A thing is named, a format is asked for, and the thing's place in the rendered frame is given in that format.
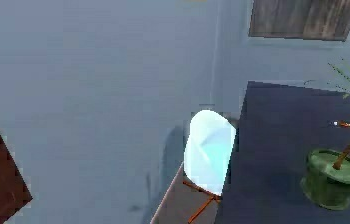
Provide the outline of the white shell chair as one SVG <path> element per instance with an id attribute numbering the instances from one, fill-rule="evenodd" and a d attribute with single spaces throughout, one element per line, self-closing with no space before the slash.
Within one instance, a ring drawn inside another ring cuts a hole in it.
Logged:
<path id="1" fill-rule="evenodd" d="M 183 184 L 204 193 L 208 199 L 188 218 L 188 224 L 212 201 L 221 201 L 235 137 L 236 128 L 215 111 L 201 110 L 192 117 L 183 156 L 187 177 Z"/>

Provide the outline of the dark blue table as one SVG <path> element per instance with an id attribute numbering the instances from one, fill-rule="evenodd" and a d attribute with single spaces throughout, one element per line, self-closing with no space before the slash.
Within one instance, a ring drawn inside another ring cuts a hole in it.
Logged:
<path id="1" fill-rule="evenodd" d="M 340 92 L 249 82 L 214 224 L 350 224 L 350 207 L 326 210 L 300 187 L 311 150 L 350 142 L 335 120 L 350 123 Z"/>

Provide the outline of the green potted palm plant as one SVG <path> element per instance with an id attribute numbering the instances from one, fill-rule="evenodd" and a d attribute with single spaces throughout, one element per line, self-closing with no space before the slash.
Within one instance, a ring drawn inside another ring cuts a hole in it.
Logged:
<path id="1" fill-rule="evenodd" d="M 350 65 L 329 66 L 350 85 Z M 336 84 L 350 97 L 350 89 Z M 350 142 L 341 151 L 314 148 L 305 158 L 306 173 L 300 180 L 302 192 L 312 203 L 327 210 L 342 211 L 350 205 Z"/>

